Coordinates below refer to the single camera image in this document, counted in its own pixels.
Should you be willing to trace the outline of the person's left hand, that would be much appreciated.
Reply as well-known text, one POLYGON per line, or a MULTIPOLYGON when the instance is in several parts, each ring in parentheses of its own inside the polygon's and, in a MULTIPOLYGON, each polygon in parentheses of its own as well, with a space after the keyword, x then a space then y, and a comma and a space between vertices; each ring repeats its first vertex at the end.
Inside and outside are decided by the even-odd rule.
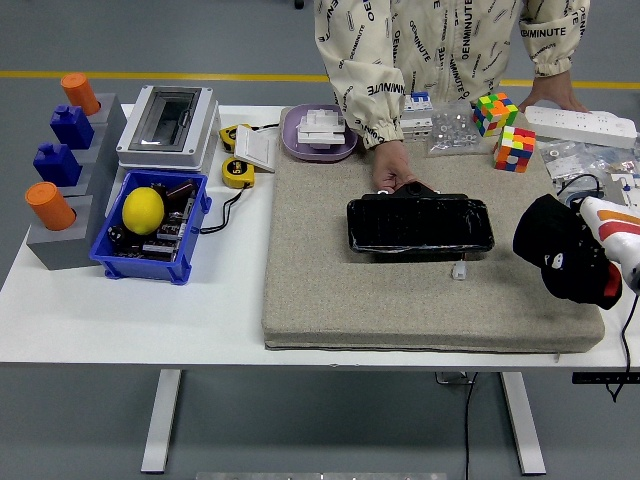
POLYGON ((529 106, 549 101, 564 110, 585 112, 589 110, 574 94, 570 71, 552 76, 535 77, 529 95, 520 103, 519 110, 525 112, 529 106))

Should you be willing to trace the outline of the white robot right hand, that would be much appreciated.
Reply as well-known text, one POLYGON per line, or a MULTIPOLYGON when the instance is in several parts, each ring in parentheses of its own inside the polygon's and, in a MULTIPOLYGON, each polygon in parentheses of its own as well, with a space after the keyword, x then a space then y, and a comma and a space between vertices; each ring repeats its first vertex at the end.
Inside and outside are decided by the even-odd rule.
POLYGON ((600 274, 611 263, 629 288, 639 288, 639 214, 627 206, 585 197, 569 207, 552 195, 544 197, 552 212, 544 236, 542 267, 563 275, 600 274))

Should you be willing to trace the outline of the person's right hand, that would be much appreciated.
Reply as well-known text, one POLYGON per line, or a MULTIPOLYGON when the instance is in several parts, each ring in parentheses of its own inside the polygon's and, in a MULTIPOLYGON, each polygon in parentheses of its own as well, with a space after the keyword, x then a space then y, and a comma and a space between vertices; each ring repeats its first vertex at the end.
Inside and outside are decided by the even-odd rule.
POLYGON ((381 143, 373 149, 373 154, 372 179, 377 191, 393 193, 403 185, 417 181, 401 140, 381 143))

